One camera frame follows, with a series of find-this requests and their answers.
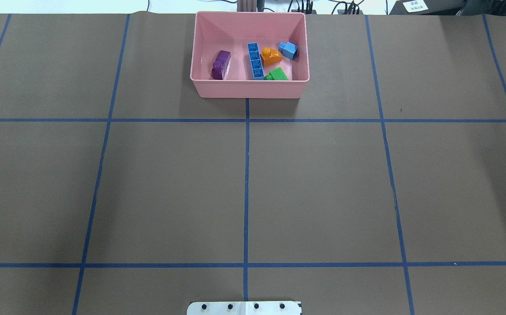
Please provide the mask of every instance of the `pink plastic container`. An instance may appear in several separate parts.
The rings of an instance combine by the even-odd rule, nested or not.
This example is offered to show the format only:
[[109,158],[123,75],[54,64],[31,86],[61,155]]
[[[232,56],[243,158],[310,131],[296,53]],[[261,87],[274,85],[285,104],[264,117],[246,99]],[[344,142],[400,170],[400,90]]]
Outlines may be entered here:
[[[253,80],[248,42],[278,49],[281,42],[298,46],[294,60],[266,66],[281,67],[289,80]],[[231,52],[225,80],[211,77],[212,62],[220,50]],[[191,80],[203,98],[299,98],[309,81],[306,16],[302,13],[197,12]]]

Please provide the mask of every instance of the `orange block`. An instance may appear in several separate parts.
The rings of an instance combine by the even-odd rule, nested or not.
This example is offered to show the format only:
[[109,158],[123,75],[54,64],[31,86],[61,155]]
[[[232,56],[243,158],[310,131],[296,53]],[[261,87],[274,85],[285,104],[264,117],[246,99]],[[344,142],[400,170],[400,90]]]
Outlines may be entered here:
[[270,66],[271,64],[281,62],[282,54],[277,49],[265,47],[263,48],[263,51],[261,51],[261,60],[263,61],[264,67]]

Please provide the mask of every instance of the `white bracket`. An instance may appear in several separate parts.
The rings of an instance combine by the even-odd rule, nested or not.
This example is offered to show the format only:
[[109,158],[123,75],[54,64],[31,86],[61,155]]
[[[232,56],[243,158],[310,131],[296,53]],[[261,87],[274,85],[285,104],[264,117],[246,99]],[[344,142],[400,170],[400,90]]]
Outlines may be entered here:
[[187,315],[302,315],[297,301],[194,302]]

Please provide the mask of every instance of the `white floor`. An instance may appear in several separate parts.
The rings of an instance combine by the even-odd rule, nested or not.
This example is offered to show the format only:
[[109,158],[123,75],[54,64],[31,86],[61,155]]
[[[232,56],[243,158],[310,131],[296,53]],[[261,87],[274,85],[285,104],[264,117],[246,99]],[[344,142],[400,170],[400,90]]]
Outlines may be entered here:
[[[391,10],[395,0],[389,0]],[[265,0],[265,6],[286,12],[288,0]],[[317,14],[331,14],[335,2],[314,0]],[[148,0],[1,0],[0,13],[15,14],[126,14],[145,11]],[[235,11],[236,5],[221,0],[150,0],[149,11],[156,13],[195,13],[198,11]],[[364,0],[360,8],[365,14],[385,14],[385,0]]]

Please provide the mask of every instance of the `gray table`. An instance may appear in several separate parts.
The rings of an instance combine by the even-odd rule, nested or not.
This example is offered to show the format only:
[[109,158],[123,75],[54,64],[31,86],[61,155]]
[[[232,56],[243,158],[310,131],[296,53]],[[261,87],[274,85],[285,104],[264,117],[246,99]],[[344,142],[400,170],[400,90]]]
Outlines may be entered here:
[[193,15],[0,16],[0,314],[506,314],[506,17],[307,28],[301,99],[203,99]]

